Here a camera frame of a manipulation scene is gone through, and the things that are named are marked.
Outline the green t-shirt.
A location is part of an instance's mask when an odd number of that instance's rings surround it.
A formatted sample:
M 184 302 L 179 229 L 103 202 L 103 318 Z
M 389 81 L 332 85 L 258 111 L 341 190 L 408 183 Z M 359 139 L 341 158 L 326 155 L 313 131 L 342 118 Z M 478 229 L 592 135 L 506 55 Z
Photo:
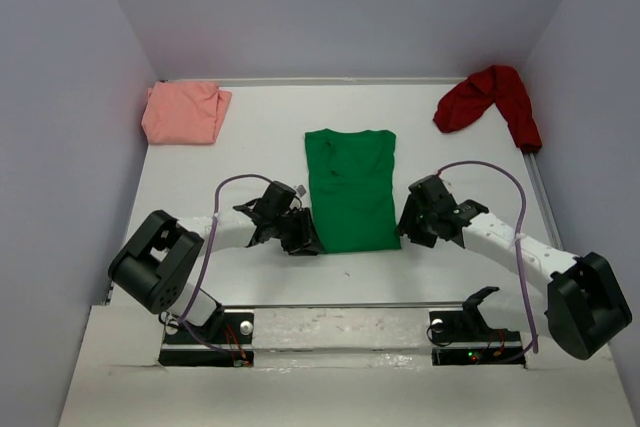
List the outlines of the green t-shirt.
M 389 130 L 304 137 L 314 224 L 328 254 L 399 250 L 393 172 L 396 135 Z

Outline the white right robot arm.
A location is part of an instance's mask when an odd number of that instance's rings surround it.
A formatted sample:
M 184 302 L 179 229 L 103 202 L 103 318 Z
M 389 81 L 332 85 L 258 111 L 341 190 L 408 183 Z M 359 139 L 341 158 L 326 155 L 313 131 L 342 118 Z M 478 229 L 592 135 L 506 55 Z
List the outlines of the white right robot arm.
M 451 241 L 518 275 L 546 300 L 547 330 L 570 356 L 587 360 L 632 322 L 632 312 L 610 263 L 578 256 L 518 233 L 474 201 L 457 202 L 436 175 L 408 187 L 398 233 L 432 248 Z

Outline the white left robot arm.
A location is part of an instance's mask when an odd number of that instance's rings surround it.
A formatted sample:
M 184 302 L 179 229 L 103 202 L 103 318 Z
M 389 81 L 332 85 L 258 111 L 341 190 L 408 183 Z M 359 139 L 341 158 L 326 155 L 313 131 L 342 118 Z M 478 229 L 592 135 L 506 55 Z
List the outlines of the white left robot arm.
M 202 289 L 213 253 L 277 240 L 290 256 L 326 252 L 300 192 L 268 181 L 262 196 L 222 211 L 221 187 L 208 217 L 178 219 L 150 213 L 111 261 L 108 277 L 152 314 L 175 319 L 213 350 L 224 325 L 223 305 Z

